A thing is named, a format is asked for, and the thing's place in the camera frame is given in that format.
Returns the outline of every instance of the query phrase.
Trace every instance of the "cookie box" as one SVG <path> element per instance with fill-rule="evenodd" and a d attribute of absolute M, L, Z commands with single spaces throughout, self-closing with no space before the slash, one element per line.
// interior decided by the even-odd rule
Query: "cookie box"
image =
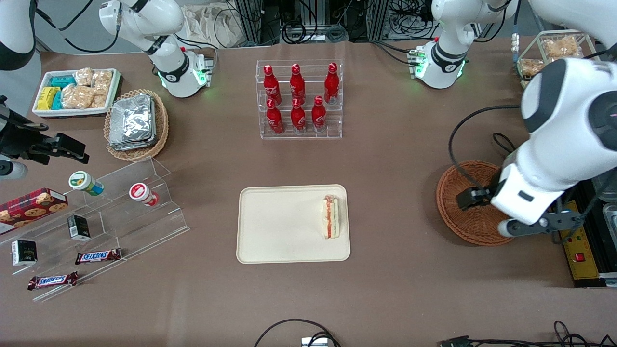
<path fill-rule="evenodd" d="M 21 228 L 46 215 L 67 208 L 68 200 L 49 188 L 41 188 L 0 205 L 0 235 Z"/>

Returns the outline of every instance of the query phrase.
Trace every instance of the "coca-cola bottle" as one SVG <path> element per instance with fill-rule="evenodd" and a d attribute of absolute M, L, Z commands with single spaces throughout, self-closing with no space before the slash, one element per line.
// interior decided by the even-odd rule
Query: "coca-cola bottle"
<path fill-rule="evenodd" d="M 316 133 L 323 133 L 326 130 L 326 107 L 323 105 L 323 98 L 315 96 L 315 104 L 311 110 L 313 128 Z"/>
<path fill-rule="evenodd" d="M 289 80 L 291 87 L 291 98 L 298 99 L 301 105 L 304 105 L 304 78 L 300 74 L 300 65 L 294 64 L 291 66 L 291 79 Z"/>
<path fill-rule="evenodd" d="M 338 66 L 336 63 L 331 62 L 328 66 L 328 76 L 326 76 L 325 81 L 325 93 L 324 99 L 326 99 L 327 104 L 336 104 L 339 101 L 339 74 L 336 73 Z"/>
<path fill-rule="evenodd" d="M 276 104 L 273 99 L 268 99 L 268 101 L 266 101 L 266 105 L 268 106 L 266 117 L 268 117 L 268 124 L 270 125 L 270 128 L 275 134 L 282 134 L 285 131 L 285 123 L 283 123 L 281 111 L 276 108 Z"/>
<path fill-rule="evenodd" d="M 304 119 L 304 110 L 299 99 L 293 99 L 291 101 L 291 123 L 294 126 L 294 133 L 296 135 L 304 134 L 307 131 L 306 121 Z"/>
<path fill-rule="evenodd" d="M 263 87 L 266 89 L 266 95 L 268 99 L 272 99 L 275 101 L 276 106 L 281 104 L 281 90 L 278 86 L 278 80 L 274 76 L 272 72 L 272 66 L 266 65 L 263 67 L 263 72 L 265 77 L 263 79 Z"/>

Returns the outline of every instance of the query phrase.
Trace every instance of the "brown table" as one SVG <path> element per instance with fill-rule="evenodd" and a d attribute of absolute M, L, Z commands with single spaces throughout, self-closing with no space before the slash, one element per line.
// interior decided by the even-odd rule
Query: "brown table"
<path fill-rule="evenodd" d="M 343 139 L 262 141 L 256 60 L 342 52 Z M 2 266 L 0 345 L 252 346 L 270 324 L 290 317 L 327 326 L 344 346 L 434 346 L 465 334 L 546 340 L 557 319 L 593 340 L 615 333 L 617 293 L 572 288 L 563 251 L 549 237 L 480 248 L 441 220 L 434 195 L 450 165 L 452 128 L 476 109 L 518 103 L 521 96 L 509 40 L 474 44 L 469 58 L 453 87 L 432 90 L 369 44 L 226 50 L 211 88 L 175 99 L 151 75 L 145 54 L 43 54 L 43 71 L 115 67 L 125 77 L 123 91 L 147 88 L 161 96 L 170 136 L 157 158 L 172 171 L 172 198 L 191 230 L 46 303 L 31 302 L 26 283 Z M 102 119 L 46 123 L 87 144 L 91 174 L 126 165 L 106 152 Z M 492 132 L 515 143 L 526 139 L 517 112 L 484 114 L 457 135 L 458 158 L 500 164 Z M 39 188 L 38 182 L 66 191 L 67 177 L 83 166 L 60 158 L 29 168 L 25 180 L 2 182 L 1 201 Z M 325 183 L 347 188 L 348 260 L 236 260 L 243 188 Z M 273 330 L 263 345 L 298 345 L 315 331 L 289 324 Z"/>

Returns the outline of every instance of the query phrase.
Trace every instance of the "green led light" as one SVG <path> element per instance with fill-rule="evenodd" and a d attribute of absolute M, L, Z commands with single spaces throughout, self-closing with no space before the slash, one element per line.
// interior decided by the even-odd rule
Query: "green led light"
<path fill-rule="evenodd" d="M 165 80 L 163 79 L 163 76 L 160 75 L 160 73 L 159 73 L 159 78 L 160 78 L 160 82 L 163 84 L 163 87 L 165 87 L 165 89 L 167 89 L 167 85 L 165 84 Z"/>
<path fill-rule="evenodd" d="M 207 75 L 205 72 L 193 70 L 193 75 L 195 75 L 195 79 L 197 80 L 197 83 L 199 83 L 200 86 L 206 84 Z"/>
<path fill-rule="evenodd" d="M 424 63 L 418 65 L 418 67 L 416 68 L 416 73 L 415 73 L 416 77 L 418 78 L 422 78 L 424 77 Z"/>
<path fill-rule="evenodd" d="M 460 70 L 458 71 L 457 78 L 458 78 L 458 77 L 461 77 L 461 75 L 463 74 L 463 68 L 464 68 L 464 67 L 465 67 L 465 61 L 463 61 L 463 62 L 461 63 L 461 68 L 460 68 Z"/>

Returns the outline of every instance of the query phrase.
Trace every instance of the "round wicker basket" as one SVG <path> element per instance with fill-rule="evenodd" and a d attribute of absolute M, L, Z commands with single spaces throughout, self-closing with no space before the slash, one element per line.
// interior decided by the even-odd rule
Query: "round wicker basket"
<path fill-rule="evenodd" d="M 462 162 L 463 167 L 478 183 L 488 185 L 499 168 L 481 161 Z M 480 246 L 500 246 L 512 241 L 497 231 L 497 225 L 508 216 L 493 205 L 472 207 L 467 211 L 458 208 L 457 195 L 473 186 L 452 166 L 437 184 L 437 208 L 444 222 L 463 240 Z"/>
<path fill-rule="evenodd" d="M 156 95 L 156 93 L 150 90 L 143 89 L 131 90 L 128 93 L 122 94 L 118 99 L 132 98 L 133 96 L 136 96 L 140 93 L 148 94 L 154 99 L 156 134 L 159 139 L 154 144 L 154 146 L 131 149 L 129 151 L 116 151 L 115 149 L 111 148 L 111 146 L 107 145 L 107 151 L 118 159 L 134 162 L 139 161 L 145 157 L 154 157 L 161 151 L 161 149 L 163 149 L 163 147 L 165 146 L 165 142 L 167 142 L 167 136 L 169 135 L 169 119 L 167 117 L 167 110 L 165 109 L 165 105 L 163 105 L 163 101 L 161 101 L 160 97 Z M 105 136 L 107 142 L 109 142 L 109 122 L 111 112 L 111 109 L 107 111 L 107 115 L 105 116 L 105 127 L 103 128 L 103 136 Z"/>

